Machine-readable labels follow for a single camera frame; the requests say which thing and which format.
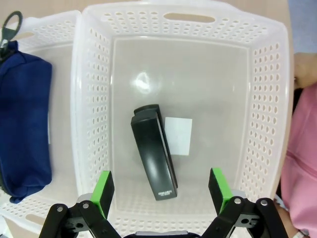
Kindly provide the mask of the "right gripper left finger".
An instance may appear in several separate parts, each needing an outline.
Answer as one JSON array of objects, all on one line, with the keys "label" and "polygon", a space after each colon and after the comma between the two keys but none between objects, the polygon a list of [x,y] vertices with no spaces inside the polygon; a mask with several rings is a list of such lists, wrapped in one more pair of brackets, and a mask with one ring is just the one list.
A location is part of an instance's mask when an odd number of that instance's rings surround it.
[{"label": "right gripper left finger", "polygon": [[111,171],[103,171],[90,198],[72,207],[51,206],[42,227],[43,238],[76,238],[89,232],[94,238],[119,238],[120,234],[107,220],[114,182]]}]

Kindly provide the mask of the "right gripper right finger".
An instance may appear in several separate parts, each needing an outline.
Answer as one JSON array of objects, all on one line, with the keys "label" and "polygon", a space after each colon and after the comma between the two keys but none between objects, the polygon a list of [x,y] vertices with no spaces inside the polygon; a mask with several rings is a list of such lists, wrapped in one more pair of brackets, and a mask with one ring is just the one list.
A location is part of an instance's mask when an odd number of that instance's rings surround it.
[{"label": "right gripper right finger", "polygon": [[203,238],[229,238],[236,228],[245,228],[252,238],[287,238],[280,215],[270,198],[252,202],[234,196],[220,168],[210,170],[208,188],[217,216]]}]

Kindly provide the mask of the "person's right hand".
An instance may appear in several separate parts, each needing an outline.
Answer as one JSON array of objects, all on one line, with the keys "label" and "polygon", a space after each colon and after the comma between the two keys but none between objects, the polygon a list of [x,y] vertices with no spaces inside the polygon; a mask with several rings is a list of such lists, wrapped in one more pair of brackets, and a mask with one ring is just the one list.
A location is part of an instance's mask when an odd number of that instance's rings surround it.
[{"label": "person's right hand", "polygon": [[317,54],[294,54],[294,88],[305,88],[317,82]]}]

